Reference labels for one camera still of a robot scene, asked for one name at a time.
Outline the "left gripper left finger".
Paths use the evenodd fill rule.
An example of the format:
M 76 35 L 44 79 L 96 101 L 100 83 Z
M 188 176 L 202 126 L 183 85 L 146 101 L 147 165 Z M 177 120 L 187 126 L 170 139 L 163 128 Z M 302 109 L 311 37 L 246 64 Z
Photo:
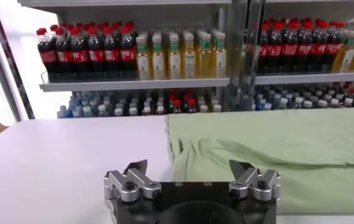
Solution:
M 124 203 L 133 203 L 142 195 L 155 200 L 160 197 L 162 185 L 146 176 L 147 160 L 129 163 L 120 173 L 107 171 L 104 176 L 104 195 L 106 200 L 121 199 Z

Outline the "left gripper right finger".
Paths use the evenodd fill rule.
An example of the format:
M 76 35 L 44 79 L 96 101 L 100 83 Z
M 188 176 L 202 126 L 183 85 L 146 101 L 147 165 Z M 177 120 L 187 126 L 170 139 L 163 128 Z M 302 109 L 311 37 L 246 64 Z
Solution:
M 230 160 L 229 165 L 235 177 L 229 183 L 229 193 L 237 199 L 252 196 L 258 201 L 279 200 L 281 198 L 281 176 L 276 170 L 261 173 L 250 163 Z

